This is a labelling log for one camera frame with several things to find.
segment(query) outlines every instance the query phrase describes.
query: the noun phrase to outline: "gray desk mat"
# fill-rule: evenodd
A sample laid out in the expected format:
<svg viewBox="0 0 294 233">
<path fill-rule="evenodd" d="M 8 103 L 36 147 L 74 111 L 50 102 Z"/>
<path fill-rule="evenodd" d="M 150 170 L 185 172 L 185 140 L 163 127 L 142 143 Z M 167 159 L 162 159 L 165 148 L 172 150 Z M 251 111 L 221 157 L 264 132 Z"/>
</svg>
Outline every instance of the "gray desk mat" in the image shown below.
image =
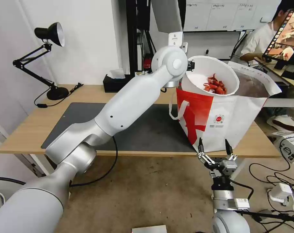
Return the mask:
<svg viewBox="0 0 294 233">
<path fill-rule="evenodd" d="M 82 123 L 94 118 L 104 104 L 71 103 L 58 123 L 51 131 L 41 148 L 47 146 L 72 123 Z M 177 106 L 172 113 L 177 115 Z M 195 152 L 179 122 L 169 116 L 168 105 L 152 105 L 129 128 L 115 135 L 119 151 L 164 151 L 164 152 Z M 111 139 L 96 150 L 115 150 Z"/>
</svg>

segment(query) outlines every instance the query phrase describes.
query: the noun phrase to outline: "black desk lamp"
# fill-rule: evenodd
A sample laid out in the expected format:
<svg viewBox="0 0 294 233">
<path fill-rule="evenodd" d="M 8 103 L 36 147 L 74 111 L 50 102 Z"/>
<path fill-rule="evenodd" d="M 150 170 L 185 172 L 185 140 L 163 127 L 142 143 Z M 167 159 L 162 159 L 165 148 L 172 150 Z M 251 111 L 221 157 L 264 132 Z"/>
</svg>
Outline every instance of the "black desk lamp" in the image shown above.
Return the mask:
<svg viewBox="0 0 294 233">
<path fill-rule="evenodd" d="M 50 87 L 50 90 L 47 92 L 47 98 L 50 100 L 59 100 L 59 99 L 63 99 L 65 97 L 67 97 L 69 95 L 69 91 L 64 88 L 64 87 L 57 87 L 54 85 L 54 82 L 49 81 L 43 77 L 40 77 L 39 75 L 33 73 L 32 71 L 28 70 L 27 68 L 25 68 L 25 66 L 36 60 L 37 58 L 43 56 L 44 54 L 48 53 L 51 51 L 52 48 L 52 44 L 49 43 L 48 40 L 53 41 L 55 44 L 64 47 L 65 45 L 65 38 L 64 38 L 64 33 L 63 33 L 63 29 L 62 26 L 59 22 L 57 23 L 53 23 L 51 24 L 51 26 L 49 26 L 48 28 L 35 28 L 35 35 L 39 38 L 42 39 L 42 41 L 44 42 L 44 44 L 32 51 L 31 53 L 21 57 L 18 60 L 13 61 L 13 65 L 16 68 L 19 68 L 20 70 L 24 71 L 25 73 L 28 73 L 29 75 L 33 76 L 35 79 L 43 82 L 44 84 L 46 84 L 47 86 Z M 33 53 L 41 50 L 45 48 L 46 51 L 43 52 L 40 55 L 37 55 L 35 57 L 29 57 L 30 55 L 32 55 Z"/>
</svg>

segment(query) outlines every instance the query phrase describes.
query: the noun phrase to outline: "lamp base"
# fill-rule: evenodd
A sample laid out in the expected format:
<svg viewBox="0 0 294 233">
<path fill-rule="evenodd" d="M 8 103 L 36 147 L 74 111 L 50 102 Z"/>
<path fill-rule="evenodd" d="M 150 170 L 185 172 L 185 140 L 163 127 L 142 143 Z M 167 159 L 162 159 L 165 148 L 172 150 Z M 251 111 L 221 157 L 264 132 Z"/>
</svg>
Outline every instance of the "lamp base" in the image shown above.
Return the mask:
<svg viewBox="0 0 294 233">
<path fill-rule="evenodd" d="M 51 87 L 51 90 L 47 92 L 47 98 L 49 100 L 60 100 L 69 95 L 69 91 L 65 87 Z"/>
</svg>

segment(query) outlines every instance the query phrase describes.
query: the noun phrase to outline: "paper cup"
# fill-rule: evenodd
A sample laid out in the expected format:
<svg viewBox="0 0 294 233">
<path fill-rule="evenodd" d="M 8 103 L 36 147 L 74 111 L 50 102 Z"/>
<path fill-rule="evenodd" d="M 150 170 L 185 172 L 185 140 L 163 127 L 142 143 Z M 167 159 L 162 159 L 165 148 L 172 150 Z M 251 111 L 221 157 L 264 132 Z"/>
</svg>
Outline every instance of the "paper cup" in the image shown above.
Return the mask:
<svg viewBox="0 0 294 233">
<path fill-rule="evenodd" d="M 208 56 L 194 56 L 189 61 L 194 60 L 194 71 L 187 71 L 184 75 L 181 87 L 184 91 L 209 95 L 209 96 L 229 96 L 233 95 L 239 87 L 240 81 L 234 70 L 224 62 Z M 204 83 L 208 83 L 207 78 L 215 77 L 222 81 L 227 89 L 226 95 L 220 95 L 204 90 Z"/>
</svg>

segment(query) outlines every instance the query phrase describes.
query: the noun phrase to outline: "red crayfish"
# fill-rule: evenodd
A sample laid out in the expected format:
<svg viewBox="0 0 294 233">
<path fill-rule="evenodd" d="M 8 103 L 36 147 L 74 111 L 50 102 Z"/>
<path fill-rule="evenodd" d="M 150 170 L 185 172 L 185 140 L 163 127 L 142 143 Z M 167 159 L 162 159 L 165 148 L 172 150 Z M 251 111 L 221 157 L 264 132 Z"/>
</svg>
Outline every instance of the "red crayfish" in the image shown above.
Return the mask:
<svg viewBox="0 0 294 233">
<path fill-rule="evenodd" d="M 225 88 L 222 81 L 218 81 L 215 78 L 215 73 L 212 77 L 207 78 L 208 83 L 204 84 L 204 90 L 216 94 L 227 94 L 227 89 Z"/>
</svg>

